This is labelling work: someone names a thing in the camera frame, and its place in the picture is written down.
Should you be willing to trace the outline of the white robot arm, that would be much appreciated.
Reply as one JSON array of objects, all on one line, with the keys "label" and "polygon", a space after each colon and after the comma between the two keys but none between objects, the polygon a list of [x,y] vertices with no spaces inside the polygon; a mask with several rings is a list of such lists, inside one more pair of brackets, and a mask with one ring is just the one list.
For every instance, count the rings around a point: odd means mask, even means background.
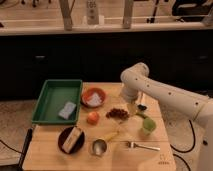
[{"label": "white robot arm", "polygon": [[139,62],[126,68],[120,75],[123,87],[121,96],[134,102],[138,93],[172,106],[205,129],[197,171],[213,171],[213,98],[187,91],[149,78],[149,68]]}]

